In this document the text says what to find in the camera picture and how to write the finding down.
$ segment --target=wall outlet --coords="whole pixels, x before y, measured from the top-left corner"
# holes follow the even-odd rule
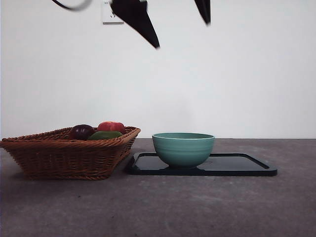
[[[123,20],[116,16],[112,8],[110,6],[111,1],[104,0],[102,1],[102,24],[103,25],[115,25],[115,24],[123,24]]]

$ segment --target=teal ceramic bowl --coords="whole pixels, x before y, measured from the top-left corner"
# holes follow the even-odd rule
[[[158,133],[152,136],[159,158],[171,168],[194,168],[213,150],[215,137],[201,133]]]

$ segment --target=green fruit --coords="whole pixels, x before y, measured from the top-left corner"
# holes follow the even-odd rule
[[[121,136],[122,133],[120,133],[119,131],[98,131],[88,137],[88,140],[106,140]]]

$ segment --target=black wire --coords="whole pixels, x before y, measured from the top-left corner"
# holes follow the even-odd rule
[[[69,11],[81,11],[81,10],[84,10],[86,9],[90,3],[92,2],[92,0],[84,0],[84,2],[78,6],[74,6],[74,7],[69,7],[69,6],[65,6],[63,5],[62,3],[60,3],[59,1],[57,0],[52,0],[54,3],[56,3],[57,5],[59,5],[60,7],[64,8],[64,9],[67,9]]]

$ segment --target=wicker basket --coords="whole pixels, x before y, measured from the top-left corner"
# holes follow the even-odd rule
[[[29,179],[108,178],[129,155],[140,132],[125,127],[118,138],[97,141],[70,140],[71,127],[16,138],[4,138],[0,147],[8,151]]]

